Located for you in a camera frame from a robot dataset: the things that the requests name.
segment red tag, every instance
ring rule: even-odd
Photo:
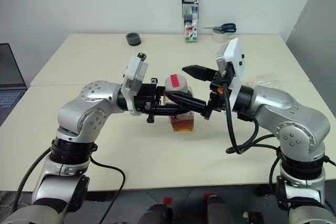
[[[163,198],[163,203],[167,206],[171,205],[173,203],[173,198],[172,197],[164,197]]]
[[[172,80],[172,85],[174,88],[177,88],[180,86],[180,82],[178,81],[178,77],[177,77],[177,74],[172,74],[170,76],[170,79]]]
[[[215,195],[215,194],[205,194],[204,199],[207,200],[211,195]]]

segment laptop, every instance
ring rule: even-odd
[[[8,43],[0,44],[0,125],[27,91]]]

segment tape roll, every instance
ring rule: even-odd
[[[212,29],[211,39],[216,43],[225,43],[227,41],[227,33],[221,33],[216,29]]]

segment laptop keyboard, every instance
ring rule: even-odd
[[[0,108],[10,108],[22,91],[0,92]]]

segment red label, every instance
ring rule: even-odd
[[[170,79],[172,80],[172,85],[174,88],[177,88],[180,86],[180,82],[178,81],[178,77],[177,77],[177,74],[172,74],[170,76]]]
[[[165,205],[171,205],[173,203],[173,198],[172,197],[164,197],[163,198],[163,203]]]

